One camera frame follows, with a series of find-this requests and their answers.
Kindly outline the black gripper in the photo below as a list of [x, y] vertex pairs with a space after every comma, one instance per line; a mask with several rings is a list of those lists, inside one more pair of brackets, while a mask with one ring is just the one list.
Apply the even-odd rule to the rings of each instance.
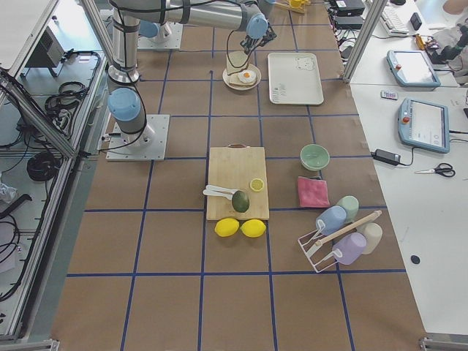
[[269, 42], [275, 39], [276, 33], [271, 27], [271, 25], [268, 24], [267, 29], [260, 38], [255, 39], [253, 37], [250, 37], [249, 35], [246, 35], [246, 37], [240, 42], [240, 45], [243, 48], [244, 53], [246, 55], [251, 55], [258, 47], [264, 47]]

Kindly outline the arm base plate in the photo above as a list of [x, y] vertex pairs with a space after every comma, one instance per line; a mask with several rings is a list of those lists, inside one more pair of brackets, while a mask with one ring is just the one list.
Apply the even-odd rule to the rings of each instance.
[[167, 135], [170, 124], [169, 115], [147, 115], [146, 128], [143, 134], [122, 134], [117, 123], [114, 124], [113, 133], [106, 150], [106, 160], [111, 162], [128, 161], [161, 161], [165, 158]]
[[179, 23], [166, 22], [159, 25], [142, 20], [137, 47], [139, 50], [152, 51], [179, 50], [183, 29]]

